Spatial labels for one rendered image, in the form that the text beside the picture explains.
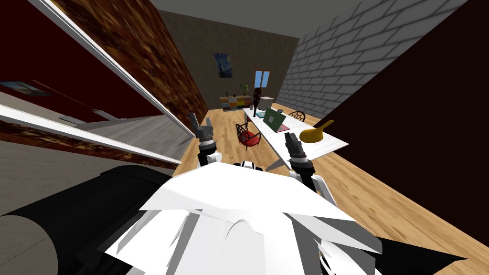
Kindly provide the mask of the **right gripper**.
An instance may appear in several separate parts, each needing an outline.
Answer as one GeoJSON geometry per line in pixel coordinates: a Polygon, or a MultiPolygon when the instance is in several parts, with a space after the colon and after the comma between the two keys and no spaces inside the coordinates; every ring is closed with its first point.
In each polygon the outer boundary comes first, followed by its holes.
{"type": "Polygon", "coordinates": [[[291,160],[306,159],[302,143],[294,133],[285,133],[285,140],[291,160]]]}

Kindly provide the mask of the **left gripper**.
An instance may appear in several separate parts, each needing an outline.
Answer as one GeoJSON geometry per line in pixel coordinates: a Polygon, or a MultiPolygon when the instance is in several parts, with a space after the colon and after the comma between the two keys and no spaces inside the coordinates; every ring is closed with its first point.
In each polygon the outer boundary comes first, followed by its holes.
{"type": "Polygon", "coordinates": [[[209,117],[206,118],[205,126],[200,126],[195,113],[189,113],[189,120],[193,131],[195,131],[195,136],[200,142],[213,139],[213,126],[209,117]]]}

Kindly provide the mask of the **long white table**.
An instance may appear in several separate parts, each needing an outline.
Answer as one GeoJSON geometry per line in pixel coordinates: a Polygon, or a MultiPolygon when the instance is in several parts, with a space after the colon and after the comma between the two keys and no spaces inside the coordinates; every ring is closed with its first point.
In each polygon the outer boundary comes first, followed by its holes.
{"type": "MultiPolygon", "coordinates": [[[[273,132],[269,126],[263,122],[263,119],[254,117],[253,111],[248,107],[243,109],[243,112],[246,116],[250,117],[253,124],[256,126],[257,130],[261,133],[262,139],[266,140],[274,153],[276,153],[278,159],[270,164],[265,171],[271,171],[273,169],[277,169],[281,166],[286,166],[288,170],[291,169],[291,165],[289,163],[290,155],[288,149],[286,147],[285,134],[286,133],[294,133],[295,136],[299,136],[303,130],[313,129],[312,126],[299,121],[291,116],[286,116],[283,124],[289,128],[288,131],[283,131],[280,133],[273,132]]],[[[318,143],[308,144],[302,143],[302,148],[307,155],[309,160],[314,160],[319,157],[322,157],[328,153],[336,151],[344,146],[347,143],[337,139],[329,134],[324,133],[323,139],[318,143]]]]}

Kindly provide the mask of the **colourful sideboard with plants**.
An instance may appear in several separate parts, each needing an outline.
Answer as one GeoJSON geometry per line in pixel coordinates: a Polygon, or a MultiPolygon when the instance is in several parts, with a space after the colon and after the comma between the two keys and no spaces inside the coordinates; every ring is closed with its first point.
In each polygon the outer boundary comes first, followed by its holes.
{"type": "Polygon", "coordinates": [[[249,108],[252,103],[252,97],[249,94],[248,84],[240,85],[243,94],[229,96],[228,92],[225,92],[225,97],[220,97],[219,101],[223,111],[233,111],[238,109],[249,108]]]}

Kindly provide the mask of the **red chair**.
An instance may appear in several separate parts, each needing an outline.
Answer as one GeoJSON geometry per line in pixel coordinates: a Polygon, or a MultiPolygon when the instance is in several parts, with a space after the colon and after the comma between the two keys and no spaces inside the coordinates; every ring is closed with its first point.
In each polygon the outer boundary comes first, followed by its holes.
{"type": "Polygon", "coordinates": [[[248,124],[235,124],[236,126],[236,133],[237,133],[237,138],[240,144],[246,146],[246,149],[248,147],[253,147],[259,144],[261,140],[261,132],[258,132],[257,134],[253,134],[248,130],[248,124]]]}

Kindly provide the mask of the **blue window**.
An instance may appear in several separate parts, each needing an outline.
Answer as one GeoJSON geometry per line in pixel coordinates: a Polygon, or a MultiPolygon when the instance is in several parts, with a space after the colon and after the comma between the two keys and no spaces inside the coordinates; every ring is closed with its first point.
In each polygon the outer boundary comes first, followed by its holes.
{"type": "Polygon", "coordinates": [[[255,88],[266,88],[268,84],[270,72],[269,71],[256,71],[255,73],[255,88]]]}

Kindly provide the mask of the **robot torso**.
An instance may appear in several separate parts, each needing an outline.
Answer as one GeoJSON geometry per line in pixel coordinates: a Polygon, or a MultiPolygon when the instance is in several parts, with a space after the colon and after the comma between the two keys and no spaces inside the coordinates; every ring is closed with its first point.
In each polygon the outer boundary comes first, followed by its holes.
{"type": "Polygon", "coordinates": [[[216,162],[141,209],[106,250],[129,275],[382,275],[380,239],[293,177],[216,162]]]}

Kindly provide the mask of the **dark blue wall picture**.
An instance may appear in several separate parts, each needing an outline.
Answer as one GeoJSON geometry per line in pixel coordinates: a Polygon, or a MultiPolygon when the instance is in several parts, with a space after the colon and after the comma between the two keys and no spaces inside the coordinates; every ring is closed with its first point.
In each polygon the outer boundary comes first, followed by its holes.
{"type": "Polygon", "coordinates": [[[232,74],[230,55],[226,53],[214,53],[213,56],[217,64],[217,71],[219,77],[232,78],[233,74],[232,74]]]}

